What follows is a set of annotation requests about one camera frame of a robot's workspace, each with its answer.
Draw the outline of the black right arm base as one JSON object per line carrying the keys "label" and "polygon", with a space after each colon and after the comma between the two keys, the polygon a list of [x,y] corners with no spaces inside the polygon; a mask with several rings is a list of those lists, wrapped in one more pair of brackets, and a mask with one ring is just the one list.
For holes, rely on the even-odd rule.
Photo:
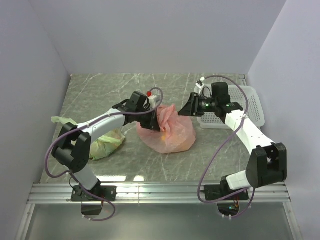
{"label": "black right arm base", "polygon": [[[204,189],[200,191],[201,193],[204,194],[205,200],[206,201],[214,201],[217,199],[220,199],[222,197],[225,197],[229,194],[232,194],[236,192],[235,190],[223,192],[221,190],[221,186],[217,184],[206,184],[204,186]],[[249,194],[247,192],[240,192],[237,195],[230,196],[228,198],[225,198],[224,201],[244,201],[244,200],[249,200]]]}

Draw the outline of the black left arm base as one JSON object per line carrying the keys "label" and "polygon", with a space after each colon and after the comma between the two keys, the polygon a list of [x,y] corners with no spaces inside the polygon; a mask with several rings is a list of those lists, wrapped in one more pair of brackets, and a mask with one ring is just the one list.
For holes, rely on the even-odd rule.
{"label": "black left arm base", "polygon": [[99,186],[93,190],[83,190],[79,185],[76,185],[73,187],[70,200],[72,202],[92,202],[105,199],[114,202],[116,195],[116,186]]}

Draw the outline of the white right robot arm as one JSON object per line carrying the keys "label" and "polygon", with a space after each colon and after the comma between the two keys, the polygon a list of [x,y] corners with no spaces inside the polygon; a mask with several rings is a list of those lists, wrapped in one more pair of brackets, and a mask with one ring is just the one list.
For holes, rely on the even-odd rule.
{"label": "white right robot arm", "polygon": [[284,182],[288,174],[285,145],[264,135],[247,116],[248,109],[231,100],[227,83],[212,83],[209,93],[205,93],[206,85],[202,80],[197,81],[196,87],[178,115],[202,117],[206,113],[215,114],[233,131],[227,140],[237,136],[250,154],[245,170],[222,177],[212,202],[231,200],[249,188]]}

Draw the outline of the pink plastic bag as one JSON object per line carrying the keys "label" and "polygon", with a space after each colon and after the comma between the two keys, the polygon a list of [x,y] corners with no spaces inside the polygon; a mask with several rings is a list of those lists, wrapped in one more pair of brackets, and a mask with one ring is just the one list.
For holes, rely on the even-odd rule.
{"label": "pink plastic bag", "polygon": [[160,154],[188,151],[196,141],[196,131],[189,116],[179,116],[176,106],[160,105],[157,108],[160,131],[144,129],[137,122],[138,137],[152,150]]}

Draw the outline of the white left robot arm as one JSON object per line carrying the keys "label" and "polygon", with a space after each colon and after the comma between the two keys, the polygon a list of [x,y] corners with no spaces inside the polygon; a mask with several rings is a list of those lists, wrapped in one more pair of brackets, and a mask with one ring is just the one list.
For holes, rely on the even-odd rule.
{"label": "white left robot arm", "polygon": [[106,113],[80,124],[63,125],[59,137],[51,144],[46,155],[52,155],[79,183],[85,198],[95,201],[102,194],[101,181],[88,166],[94,141],[112,130],[137,122],[144,129],[159,132],[157,108],[164,94],[153,95],[134,91],[129,99],[111,107]]}

